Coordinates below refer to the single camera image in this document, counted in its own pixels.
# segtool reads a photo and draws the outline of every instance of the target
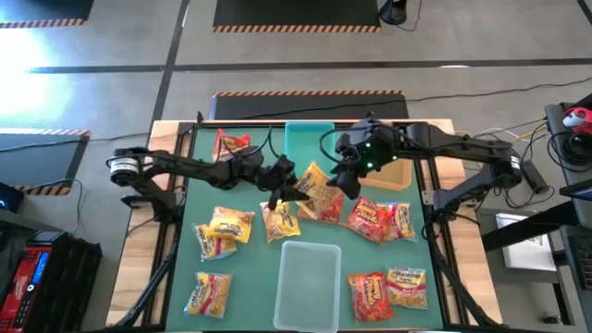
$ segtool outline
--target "robotic arm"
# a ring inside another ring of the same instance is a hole
[[[152,158],[149,164],[146,157]],[[263,154],[257,147],[248,147],[235,152],[226,161],[214,163],[175,156],[167,151],[150,151],[145,148],[116,149],[107,160],[111,168],[111,181],[119,186],[131,186],[140,196],[125,197],[122,201],[133,206],[137,202],[149,202],[154,216],[171,216],[176,198],[170,191],[163,191],[152,180],[160,174],[174,174],[191,179],[200,179],[220,190],[231,190],[240,181],[252,183],[260,191],[271,191],[270,209],[276,202],[307,200],[308,196],[293,189],[297,179],[294,163],[281,155],[273,166],[262,166]]]
[[[328,154],[322,146],[324,137],[321,138],[321,150]],[[452,190],[434,193],[436,216],[456,212],[467,200],[484,199],[493,187],[509,189],[522,181],[520,160],[513,154],[511,143],[449,135],[422,122],[388,125],[372,114],[340,136],[335,152],[342,159],[331,170],[335,177],[328,185],[339,187],[350,199],[360,194],[358,178],[366,177],[370,171],[380,171],[381,167],[398,158],[447,156],[483,162],[483,169],[472,178]]]

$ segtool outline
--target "wooden table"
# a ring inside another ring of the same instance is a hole
[[[417,119],[405,119],[404,122],[416,121]],[[351,121],[351,120],[336,120],[336,122]],[[438,126],[448,133],[454,133],[452,121],[450,119],[422,119],[433,125]],[[179,123],[191,121],[156,121],[153,126],[148,148],[150,150],[167,150],[173,153],[177,141],[177,131]],[[236,123],[235,120],[212,120],[207,123],[228,124]],[[189,147],[189,140],[184,140],[182,145],[182,154],[187,155]],[[440,185],[443,189],[451,189],[463,182],[465,179],[463,163],[461,160],[452,159],[448,157],[438,157],[436,159],[438,167],[438,175]],[[427,171],[425,174],[425,183],[430,187],[431,180]],[[160,175],[154,180],[165,189],[168,184],[168,175]],[[459,214],[475,218],[473,209],[462,207]],[[129,228],[137,226],[146,219],[152,217],[153,212],[151,208],[141,208],[134,210],[129,220]],[[169,228],[169,237],[172,237],[172,228]],[[498,323],[501,323],[500,308],[496,298],[493,282],[487,266],[487,258],[483,243],[481,242],[481,235],[479,228],[474,223],[458,218],[450,222],[450,233],[456,254],[457,265],[461,276],[462,283],[469,290],[476,302],[485,310],[487,315]],[[129,308],[136,302],[141,292],[145,288],[150,279],[150,271],[154,257],[154,247],[156,244],[156,236],[158,234],[158,224],[149,223],[141,228],[134,230],[130,234],[123,248],[121,255],[121,262],[117,272],[116,285],[113,290],[111,298],[111,305],[106,323],[108,325],[115,324]],[[167,254],[168,245],[165,246],[165,253]],[[447,299],[450,308],[450,317],[452,323],[459,323],[458,313],[456,312],[456,303],[454,301],[454,291],[450,283],[444,278],[444,283],[447,292]],[[164,294],[165,279],[159,290],[156,293],[153,309],[153,321],[157,323],[161,311],[162,299]],[[470,318],[471,323],[475,324],[474,319]]]

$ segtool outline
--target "red plush toy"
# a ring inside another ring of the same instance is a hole
[[[585,107],[574,107],[565,111],[563,125],[574,132],[592,133],[592,111]]]

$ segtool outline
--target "power adapter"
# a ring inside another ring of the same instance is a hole
[[[520,168],[530,188],[535,194],[544,193],[549,190],[549,185],[538,172],[537,167],[532,161],[520,162]]]

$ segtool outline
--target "yellow black hazard stripe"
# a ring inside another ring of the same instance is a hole
[[[56,184],[52,186],[31,187],[31,186],[13,186],[17,191],[29,195],[67,195],[70,193],[71,185],[67,183]]]
[[[81,135],[91,136],[88,129],[19,129],[2,128],[0,134],[51,134],[51,135]]]
[[[0,23],[0,29],[69,27],[79,26],[84,23],[86,23],[86,20],[82,18],[43,19],[21,22],[2,22]]]
[[[367,95],[367,94],[399,94],[400,90],[351,90],[351,91],[285,91],[285,92],[215,92],[214,97],[239,96],[323,96],[323,95]]]
[[[238,26],[214,26],[214,32],[239,33],[239,32],[351,32],[374,33],[380,32],[379,26],[353,26],[353,25],[238,25]]]

